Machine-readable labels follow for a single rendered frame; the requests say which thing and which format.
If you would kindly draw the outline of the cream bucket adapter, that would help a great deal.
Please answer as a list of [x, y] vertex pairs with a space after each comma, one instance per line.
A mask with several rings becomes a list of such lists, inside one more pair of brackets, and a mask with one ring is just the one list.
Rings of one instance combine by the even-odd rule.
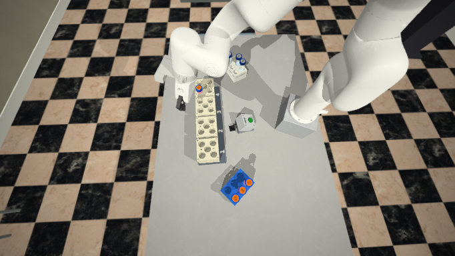
[[196, 137], [197, 139], [218, 139], [216, 116], [196, 117]]
[[199, 163], [214, 163], [219, 161], [219, 143], [217, 138], [196, 139], [197, 161]]
[[196, 97], [195, 112], [197, 117], [216, 116], [215, 96]]
[[196, 79], [195, 80], [195, 86], [196, 85], [201, 85], [202, 88], [203, 88], [203, 92], [202, 93], [197, 93], [197, 91], [195, 90], [195, 96], [196, 97], [211, 97], [211, 96], [215, 96], [213, 78], [211, 78], [211, 79]]

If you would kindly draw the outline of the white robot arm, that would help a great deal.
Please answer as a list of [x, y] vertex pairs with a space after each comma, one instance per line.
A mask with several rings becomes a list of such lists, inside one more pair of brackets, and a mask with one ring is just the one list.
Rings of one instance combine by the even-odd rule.
[[[164, 56], [155, 81], [164, 83], [170, 76], [179, 84], [189, 83], [197, 78], [198, 70], [211, 77], [223, 76], [230, 45], [244, 29], [265, 33], [302, 1], [231, 0], [208, 27], [203, 43], [189, 27], [174, 29], [171, 57]], [[324, 108], [330, 103], [338, 111], [357, 110], [401, 80], [409, 62], [400, 33], [430, 1], [368, 0], [343, 52], [334, 55], [300, 100], [290, 104], [292, 118], [311, 123], [318, 114], [328, 113]]]

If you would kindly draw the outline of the blue tube rack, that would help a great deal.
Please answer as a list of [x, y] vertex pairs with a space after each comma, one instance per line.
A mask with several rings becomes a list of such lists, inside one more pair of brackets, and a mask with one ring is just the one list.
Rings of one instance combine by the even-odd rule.
[[[250, 178], [248, 177], [241, 169], [225, 184], [225, 186], [221, 189], [221, 192], [232, 202], [231, 200], [231, 195], [233, 193], [237, 193], [240, 196], [240, 199], [244, 195], [240, 195], [238, 193], [238, 187], [239, 186], [245, 186], [244, 181]], [[231, 187], [231, 188], [230, 188]], [[249, 190], [250, 187], [245, 186], [247, 191]], [[233, 203], [233, 202], [232, 202]], [[233, 203], [236, 205], [237, 203]]]

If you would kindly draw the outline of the white tube rack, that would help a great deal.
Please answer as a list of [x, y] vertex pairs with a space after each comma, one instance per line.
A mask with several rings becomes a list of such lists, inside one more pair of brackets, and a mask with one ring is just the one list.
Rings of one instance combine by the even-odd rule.
[[[231, 66], [231, 67], [230, 67]], [[226, 73], [230, 76], [231, 80], [235, 83], [243, 78], [246, 78], [247, 69], [240, 71], [240, 66], [236, 66], [236, 55], [232, 57], [231, 64], [228, 64]]]

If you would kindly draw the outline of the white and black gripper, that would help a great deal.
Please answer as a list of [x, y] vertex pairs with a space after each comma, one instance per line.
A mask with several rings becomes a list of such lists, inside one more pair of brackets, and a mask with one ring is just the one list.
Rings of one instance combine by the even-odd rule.
[[[195, 79], [196, 80], [196, 79]], [[179, 84], [175, 78], [175, 98], [177, 99], [177, 108], [180, 111], [185, 111], [185, 103], [189, 103], [194, 87], [195, 80], [189, 83]], [[183, 104], [181, 103], [183, 101]]]

